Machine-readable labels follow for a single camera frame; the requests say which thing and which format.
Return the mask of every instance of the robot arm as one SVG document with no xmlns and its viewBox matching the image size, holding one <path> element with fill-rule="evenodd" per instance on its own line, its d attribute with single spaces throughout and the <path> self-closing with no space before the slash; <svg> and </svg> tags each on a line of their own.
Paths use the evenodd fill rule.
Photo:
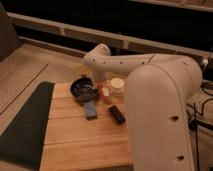
<svg viewBox="0 0 213 171">
<path fill-rule="evenodd" d="M 101 81 L 105 71 L 128 75 L 124 101 L 136 171 L 193 171 L 185 104 L 202 73 L 191 58 L 148 54 L 111 57 L 100 44 L 84 57 Z"/>
</svg>

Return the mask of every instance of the wooden table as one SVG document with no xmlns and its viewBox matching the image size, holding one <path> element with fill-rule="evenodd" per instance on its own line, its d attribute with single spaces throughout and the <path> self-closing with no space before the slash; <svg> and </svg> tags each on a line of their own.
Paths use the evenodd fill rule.
<svg viewBox="0 0 213 171">
<path fill-rule="evenodd" d="M 40 170 L 133 170 L 126 124 L 118 125 L 102 100 L 95 102 L 98 118 L 87 120 L 70 85 L 54 87 Z M 122 97 L 112 102 L 124 112 Z"/>
</svg>

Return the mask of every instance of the floor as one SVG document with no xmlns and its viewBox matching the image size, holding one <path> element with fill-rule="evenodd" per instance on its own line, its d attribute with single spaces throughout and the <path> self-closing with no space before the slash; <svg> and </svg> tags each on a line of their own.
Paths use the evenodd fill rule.
<svg viewBox="0 0 213 171">
<path fill-rule="evenodd" d="M 90 75 L 90 71 L 81 62 L 80 58 L 28 44 L 22 45 L 2 61 L 0 63 L 0 135 L 40 82 L 71 82 L 81 74 Z M 200 108 L 207 98 L 210 97 L 199 91 L 189 102 L 196 102 Z M 209 102 L 206 105 L 204 119 L 213 123 L 212 114 L 213 102 Z M 213 166 L 213 133 L 199 128 L 198 136 L 201 171 L 208 171 L 208 168 Z M 195 151 L 193 132 L 191 138 Z M 0 171 L 30 171 L 30 169 L 0 161 Z"/>
</svg>

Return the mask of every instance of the black object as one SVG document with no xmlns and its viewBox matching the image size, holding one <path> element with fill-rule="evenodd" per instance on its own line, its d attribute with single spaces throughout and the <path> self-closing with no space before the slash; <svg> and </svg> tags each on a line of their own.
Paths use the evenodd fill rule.
<svg viewBox="0 0 213 171">
<path fill-rule="evenodd" d="M 39 169 L 53 83 L 42 82 L 0 137 L 0 159 Z"/>
<path fill-rule="evenodd" d="M 109 111 L 112 114 L 112 116 L 115 118 L 115 120 L 117 121 L 118 124 L 122 124 L 126 121 L 123 114 L 120 112 L 120 110 L 115 105 L 111 106 L 109 108 Z"/>
<path fill-rule="evenodd" d="M 97 96 L 98 90 L 93 88 L 92 80 L 88 77 L 80 78 L 71 85 L 70 91 L 77 101 L 83 103 L 86 118 L 96 118 L 96 109 L 92 100 Z"/>
<path fill-rule="evenodd" d="M 213 131 L 213 125 L 209 124 L 209 123 L 205 123 L 203 121 L 199 121 L 197 119 L 193 119 L 190 123 L 189 123 L 189 128 L 194 131 L 197 129 L 197 126 L 202 126 L 203 128 L 206 128 L 210 131 Z"/>
<path fill-rule="evenodd" d="M 70 87 L 72 95 L 80 102 L 90 101 L 97 96 L 98 91 L 93 88 L 92 80 L 83 77 L 76 80 Z"/>
</svg>

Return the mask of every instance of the black remote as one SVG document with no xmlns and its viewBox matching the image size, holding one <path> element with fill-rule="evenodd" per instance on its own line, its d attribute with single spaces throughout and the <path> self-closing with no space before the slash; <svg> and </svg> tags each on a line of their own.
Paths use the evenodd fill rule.
<svg viewBox="0 0 213 171">
<path fill-rule="evenodd" d="M 122 124 L 126 121 L 123 114 L 120 112 L 120 110 L 115 105 L 111 106 L 109 108 L 109 111 L 112 114 L 112 116 L 115 118 L 115 120 L 117 121 L 118 124 Z"/>
</svg>

